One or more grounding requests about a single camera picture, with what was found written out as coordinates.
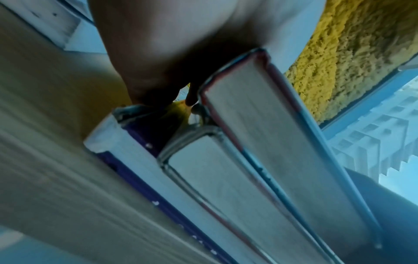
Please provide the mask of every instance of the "wooden surface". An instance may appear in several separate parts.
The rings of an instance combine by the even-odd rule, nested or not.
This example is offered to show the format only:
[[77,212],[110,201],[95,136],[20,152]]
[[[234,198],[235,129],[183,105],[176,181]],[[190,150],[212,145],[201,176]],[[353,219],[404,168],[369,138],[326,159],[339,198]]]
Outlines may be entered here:
[[214,263],[84,149],[128,103],[106,56],[64,53],[0,6],[0,224],[97,263]]

